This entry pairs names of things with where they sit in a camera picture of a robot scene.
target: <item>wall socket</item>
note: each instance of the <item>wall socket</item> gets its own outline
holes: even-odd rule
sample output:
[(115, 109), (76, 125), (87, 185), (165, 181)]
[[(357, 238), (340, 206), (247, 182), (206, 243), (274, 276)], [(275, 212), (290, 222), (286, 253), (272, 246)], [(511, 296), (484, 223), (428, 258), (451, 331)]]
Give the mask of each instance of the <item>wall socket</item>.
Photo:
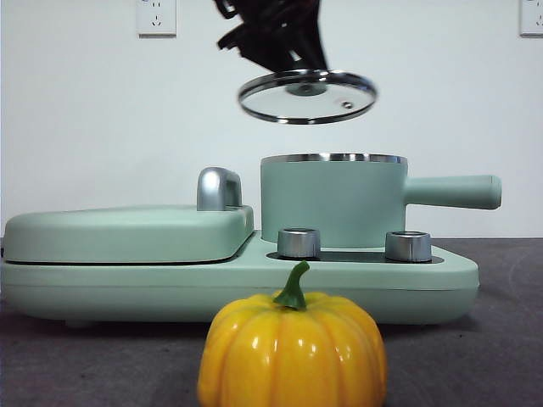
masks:
[(543, 0), (520, 0), (520, 35), (543, 36)]
[(136, 0), (139, 36), (176, 36), (177, 0)]

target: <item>pumpkin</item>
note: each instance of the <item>pumpkin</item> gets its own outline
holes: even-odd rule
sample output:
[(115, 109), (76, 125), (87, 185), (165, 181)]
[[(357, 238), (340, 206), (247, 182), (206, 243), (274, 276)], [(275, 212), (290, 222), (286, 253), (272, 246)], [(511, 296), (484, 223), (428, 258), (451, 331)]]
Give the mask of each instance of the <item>pumpkin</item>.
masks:
[(276, 297), (231, 302), (211, 323), (199, 370), (202, 407), (379, 406), (383, 340), (372, 317), (343, 297), (307, 293), (296, 265)]

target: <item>table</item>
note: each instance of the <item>table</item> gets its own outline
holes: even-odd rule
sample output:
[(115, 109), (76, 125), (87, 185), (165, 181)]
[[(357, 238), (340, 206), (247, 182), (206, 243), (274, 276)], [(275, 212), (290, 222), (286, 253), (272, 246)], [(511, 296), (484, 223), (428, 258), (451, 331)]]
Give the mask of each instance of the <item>table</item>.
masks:
[[(479, 264), (479, 296), (457, 321), (380, 326), (389, 358), (386, 406), (542, 406), (543, 239), (433, 244)], [(208, 328), (108, 322), (74, 330), (2, 302), (0, 405), (197, 406)]]

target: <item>pot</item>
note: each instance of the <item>pot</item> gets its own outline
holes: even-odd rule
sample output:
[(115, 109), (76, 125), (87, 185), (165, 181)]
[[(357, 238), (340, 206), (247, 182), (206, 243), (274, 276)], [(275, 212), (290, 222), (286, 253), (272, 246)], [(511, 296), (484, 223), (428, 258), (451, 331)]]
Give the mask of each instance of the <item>pot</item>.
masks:
[(324, 248), (378, 248), (406, 227), (406, 206), (496, 209), (496, 176), (408, 178), (404, 157), (310, 153), (267, 157), (260, 164), (262, 238), (287, 227), (318, 229)]

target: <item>glass lid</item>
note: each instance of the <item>glass lid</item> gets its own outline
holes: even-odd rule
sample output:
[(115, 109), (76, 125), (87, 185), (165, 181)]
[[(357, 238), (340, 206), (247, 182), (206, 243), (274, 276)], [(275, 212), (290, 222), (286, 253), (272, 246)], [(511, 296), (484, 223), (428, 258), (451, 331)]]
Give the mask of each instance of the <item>glass lid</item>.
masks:
[(292, 125), (348, 120), (366, 113), (377, 99), (363, 76), (341, 70), (289, 70), (264, 75), (241, 87), (238, 101), (248, 114)]

